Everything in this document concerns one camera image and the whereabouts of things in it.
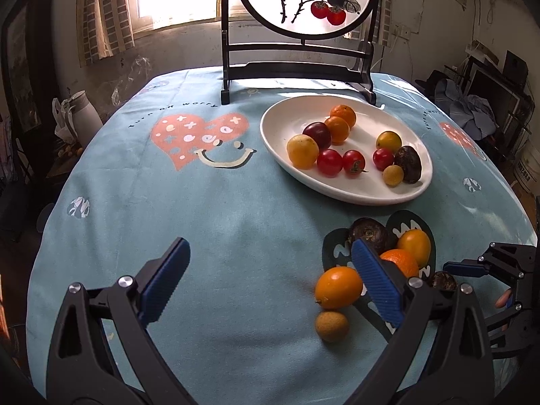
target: white plate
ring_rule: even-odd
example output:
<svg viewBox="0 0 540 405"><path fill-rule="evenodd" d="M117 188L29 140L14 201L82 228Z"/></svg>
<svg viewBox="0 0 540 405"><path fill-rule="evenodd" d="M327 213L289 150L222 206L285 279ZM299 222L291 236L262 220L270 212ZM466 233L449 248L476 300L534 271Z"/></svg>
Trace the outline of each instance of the white plate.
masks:
<svg viewBox="0 0 540 405"><path fill-rule="evenodd" d="M316 165L310 170L296 169L287 155L289 139L301 134L308 124L325 121L330 110L341 104L349 105L356 112L356 125L344 144L330 148L341 155L351 149L360 151L366 158L367 172L351 179L343 170L335 178L325 177ZM414 132L385 111L349 96L313 94L282 100L264 113L260 130L266 147L283 169L317 192L347 203L368 206L405 203L424 193L433 176L428 150ZM422 176L416 184L401 183L390 188L382 180L382 173L375 168L372 156L377 137L384 131L397 132L403 146L412 146L418 152Z"/></svg>

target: window sill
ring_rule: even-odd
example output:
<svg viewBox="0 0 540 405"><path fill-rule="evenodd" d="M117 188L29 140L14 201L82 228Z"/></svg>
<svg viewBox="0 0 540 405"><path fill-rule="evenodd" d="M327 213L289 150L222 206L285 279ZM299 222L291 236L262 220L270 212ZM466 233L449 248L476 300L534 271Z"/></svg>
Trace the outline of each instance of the window sill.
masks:
<svg viewBox="0 0 540 405"><path fill-rule="evenodd" d="M158 29L149 28L149 29L146 29L146 30L133 32L133 38L137 40L137 39L140 39L140 38L148 36L148 35L152 35L153 33L157 33L157 32L165 32L165 31L171 30L171 29L177 29L177 28L186 27L186 26L194 26L194 25L198 25L198 24L217 23L219 21L221 21L221 17L210 18L210 19L207 19L207 20L188 21L188 23L182 23L182 24L172 24L170 26L161 27L161 28L158 28ZM255 20L255 18L253 18L248 13L231 15L231 16L229 16L229 21L232 22L232 23L242 22L242 21L255 21L258 24L258 22Z"/></svg>

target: metal bolt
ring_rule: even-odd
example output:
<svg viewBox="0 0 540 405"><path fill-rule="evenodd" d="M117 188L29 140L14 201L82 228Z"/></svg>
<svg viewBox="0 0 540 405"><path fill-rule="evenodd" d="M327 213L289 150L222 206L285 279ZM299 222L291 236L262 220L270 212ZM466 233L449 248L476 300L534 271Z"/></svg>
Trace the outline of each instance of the metal bolt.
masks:
<svg viewBox="0 0 540 405"><path fill-rule="evenodd" d="M130 275L124 275L118 279L118 284L122 286L122 288L127 288L133 284L133 277Z"/></svg>
<svg viewBox="0 0 540 405"><path fill-rule="evenodd" d="M473 291L472 291L473 287L471 285L469 285L468 283L462 283L460 289L461 289L461 292L463 292L464 294L467 294L467 295L473 293Z"/></svg>
<svg viewBox="0 0 540 405"><path fill-rule="evenodd" d="M418 288L421 288L423 284L424 282L422 281L421 278L411 277L409 279L409 286L411 286L411 288L418 289Z"/></svg>
<svg viewBox="0 0 540 405"><path fill-rule="evenodd" d="M72 294L76 294L77 292L80 291L80 287L81 287L81 286L80 286L80 283L75 282L75 283L72 283L71 285L69 285L69 286L67 287L67 290L68 290L69 292L71 292Z"/></svg>

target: tablecloth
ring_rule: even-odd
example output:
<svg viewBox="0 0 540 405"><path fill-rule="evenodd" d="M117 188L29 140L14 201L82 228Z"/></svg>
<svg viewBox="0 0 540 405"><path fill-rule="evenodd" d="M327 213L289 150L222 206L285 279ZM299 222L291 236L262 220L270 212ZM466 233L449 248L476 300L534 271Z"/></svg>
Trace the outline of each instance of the tablecloth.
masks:
<svg viewBox="0 0 540 405"><path fill-rule="evenodd" d="M231 104L222 106L221 75L210 68L153 79L105 124L73 170L30 280L28 357L39 391L68 285L106 287L134 275L177 236L190 242L191 264L148 332L201 405L339 405L360 384L391 326L364 294L342 310L348 337L325 345L314 330L320 307L313 297L325 268L348 264L346 229L359 217L379 220L398 237L425 230L432 254L424 277L446 261L479 256L491 241L536 244L499 171L407 82L374 74L377 106L422 139L433 182L406 204L363 207L293 179L259 133L262 114L279 100L302 93L362 99L357 91L314 80L238 81ZM485 313L493 313L505 288L491 277L472 283ZM105 330L124 379L137 386L110 322ZM403 385L418 377L428 338Z"/></svg>

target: white bucket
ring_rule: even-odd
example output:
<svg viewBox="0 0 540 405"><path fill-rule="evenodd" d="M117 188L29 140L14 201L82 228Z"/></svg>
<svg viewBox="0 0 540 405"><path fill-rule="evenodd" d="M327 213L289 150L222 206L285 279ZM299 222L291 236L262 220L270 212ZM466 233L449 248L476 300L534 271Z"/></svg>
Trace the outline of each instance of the white bucket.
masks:
<svg viewBox="0 0 540 405"><path fill-rule="evenodd" d="M514 174L519 184L534 196L540 195L540 153L531 144L527 142L521 159L514 168Z"/></svg>

